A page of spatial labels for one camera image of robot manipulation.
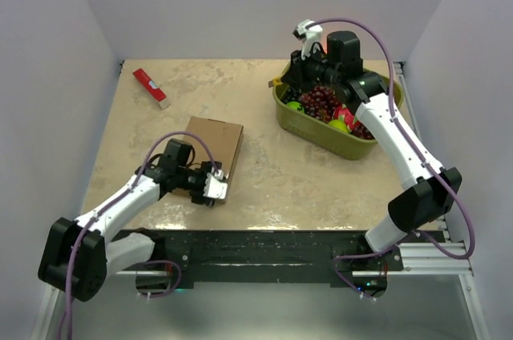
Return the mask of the brown cardboard express box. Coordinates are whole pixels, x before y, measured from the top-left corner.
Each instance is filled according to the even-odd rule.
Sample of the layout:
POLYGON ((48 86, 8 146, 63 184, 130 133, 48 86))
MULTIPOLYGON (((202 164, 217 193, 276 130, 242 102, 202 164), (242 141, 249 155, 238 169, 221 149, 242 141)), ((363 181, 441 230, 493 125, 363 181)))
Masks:
POLYGON ((232 177, 240 155, 244 138, 244 126, 218 119, 192 116, 188 121, 185 131, 198 136, 205 142, 214 160, 228 177, 226 197, 223 200, 219 200, 220 204, 225 203, 228 200, 232 177))

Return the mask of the yellow utility knife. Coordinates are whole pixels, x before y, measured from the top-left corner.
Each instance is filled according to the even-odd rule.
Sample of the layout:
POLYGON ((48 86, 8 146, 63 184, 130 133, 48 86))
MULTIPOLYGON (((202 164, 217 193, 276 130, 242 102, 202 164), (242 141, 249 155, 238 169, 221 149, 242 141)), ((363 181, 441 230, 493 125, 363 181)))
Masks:
POLYGON ((268 81, 269 88, 277 87, 277 86, 280 86, 281 84, 282 84, 282 82, 281 82, 280 78, 275 78, 275 79, 271 79, 268 81))

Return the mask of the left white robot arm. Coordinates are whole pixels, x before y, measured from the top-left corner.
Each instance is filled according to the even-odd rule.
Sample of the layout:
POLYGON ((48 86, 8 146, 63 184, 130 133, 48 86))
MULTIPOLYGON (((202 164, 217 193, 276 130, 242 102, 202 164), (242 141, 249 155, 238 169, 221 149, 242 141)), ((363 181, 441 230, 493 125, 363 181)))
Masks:
POLYGON ((61 217, 50 227, 38 279, 81 302, 91 300, 114 273, 141 263, 158 269, 166 250, 146 233, 116 239, 122 228, 146 208, 177 189, 196 204, 224 200, 228 176, 222 164, 193 160, 195 148, 170 139, 163 152, 149 156, 130 180, 102 204, 74 220, 61 217))

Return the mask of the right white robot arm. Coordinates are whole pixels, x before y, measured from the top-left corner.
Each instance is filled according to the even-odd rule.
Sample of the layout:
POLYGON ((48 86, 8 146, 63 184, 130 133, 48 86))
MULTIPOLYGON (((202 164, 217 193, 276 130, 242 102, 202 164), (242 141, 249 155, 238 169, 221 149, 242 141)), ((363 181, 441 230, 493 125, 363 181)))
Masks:
POLYGON ((427 151, 396 108, 392 86, 363 67, 355 33, 330 33, 326 50, 321 47, 320 26, 293 33, 302 46, 292 52, 280 83, 302 91, 316 84, 332 89, 370 131, 398 172, 402 193, 388 204, 387 216, 366 232, 366 245, 357 250, 359 265, 374 270, 385 261, 385 249, 450 211, 452 193, 458 191, 462 176, 456 168, 444 168, 427 151))

